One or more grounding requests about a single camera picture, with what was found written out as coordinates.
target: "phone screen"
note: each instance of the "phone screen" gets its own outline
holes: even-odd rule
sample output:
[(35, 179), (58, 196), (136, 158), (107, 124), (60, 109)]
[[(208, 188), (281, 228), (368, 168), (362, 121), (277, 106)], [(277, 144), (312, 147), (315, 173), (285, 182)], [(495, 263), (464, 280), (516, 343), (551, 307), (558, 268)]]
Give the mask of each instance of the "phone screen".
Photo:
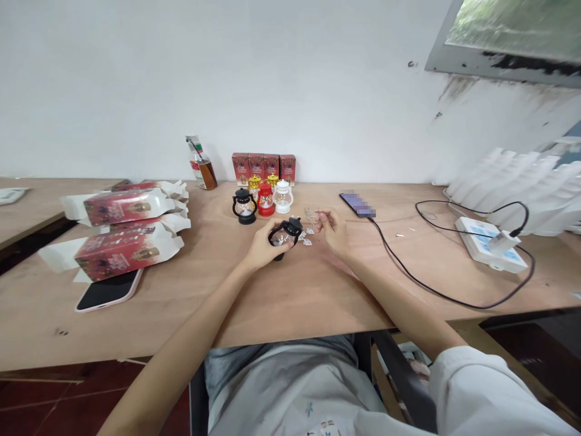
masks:
[(77, 305), (77, 310), (93, 308), (125, 297), (131, 291), (131, 286), (139, 271), (126, 272), (120, 276), (92, 283)]
[(367, 202), (363, 201), (359, 195), (353, 193), (339, 195), (343, 200), (345, 200), (351, 209), (353, 209), (353, 212), (355, 212), (359, 218), (375, 218), (375, 209), (371, 209)]

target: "black lantern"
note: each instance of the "black lantern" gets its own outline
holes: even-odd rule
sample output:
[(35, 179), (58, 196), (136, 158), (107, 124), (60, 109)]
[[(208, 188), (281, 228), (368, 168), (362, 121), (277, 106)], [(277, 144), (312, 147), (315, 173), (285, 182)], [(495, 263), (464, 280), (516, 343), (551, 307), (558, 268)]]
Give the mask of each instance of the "black lantern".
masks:
[[(300, 217), (290, 217), (288, 221), (283, 221), (280, 226), (272, 230), (270, 235), (268, 235), (268, 240), (273, 246), (281, 246), (291, 240), (296, 244), (302, 232), (303, 225), (301, 224)], [(274, 260), (283, 260), (283, 256), (284, 253), (279, 254)]]
[(232, 200), (234, 201), (232, 203), (232, 212), (238, 217), (240, 224), (252, 224), (256, 221), (254, 214), (258, 206), (256, 206), (256, 201), (248, 190), (240, 188), (236, 191), (236, 195), (232, 197)]

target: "hand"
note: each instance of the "hand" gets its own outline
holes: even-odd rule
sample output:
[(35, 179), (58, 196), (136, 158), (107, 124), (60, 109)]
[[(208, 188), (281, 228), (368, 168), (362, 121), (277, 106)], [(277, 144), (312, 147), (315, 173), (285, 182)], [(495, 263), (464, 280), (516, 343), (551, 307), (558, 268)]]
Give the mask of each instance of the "hand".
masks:
[(333, 253), (337, 256), (345, 256), (349, 252), (347, 244), (347, 224), (340, 218), (335, 209), (316, 210), (318, 223), (315, 232), (325, 230), (325, 241)]
[(279, 254), (286, 253), (295, 245), (294, 241), (291, 240), (288, 243), (275, 247), (268, 240), (268, 235), (270, 235), (274, 228), (280, 226), (282, 221), (282, 218), (271, 218), (262, 229), (256, 232), (252, 245), (242, 263), (256, 271), (268, 265)]

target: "chair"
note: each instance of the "chair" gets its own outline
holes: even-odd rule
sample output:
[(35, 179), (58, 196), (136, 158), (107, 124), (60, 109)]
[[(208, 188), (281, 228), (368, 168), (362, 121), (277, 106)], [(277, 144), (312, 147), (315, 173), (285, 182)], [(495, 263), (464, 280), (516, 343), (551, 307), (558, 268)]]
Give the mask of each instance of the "chair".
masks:
[[(359, 357), (359, 369), (372, 378), (371, 345), (375, 343), (386, 363), (401, 400), (405, 403), (413, 425), (431, 433), (437, 433), (436, 405), (419, 381), (409, 362), (399, 350), (388, 330), (355, 334), (355, 352)], [(191, 436), (208, 434), (208, 393), (204, 380), (204, 365), (189, 383), (189, 407)]]

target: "white lantern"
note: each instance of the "white lantern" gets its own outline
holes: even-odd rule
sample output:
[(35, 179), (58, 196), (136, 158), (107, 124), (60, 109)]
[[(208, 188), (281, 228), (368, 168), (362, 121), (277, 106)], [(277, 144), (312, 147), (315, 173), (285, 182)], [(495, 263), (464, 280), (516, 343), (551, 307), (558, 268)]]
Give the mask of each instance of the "white lantern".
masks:
[(292, 205), (294, 198), (290, 188), (289, 182), (286, 180), (281, 180), (277, 183), (277, 190), (274, 196), (274, 204), (276, 204), (275, 210), (277, 213), (284, 214), (291, 211), (290, 205)]

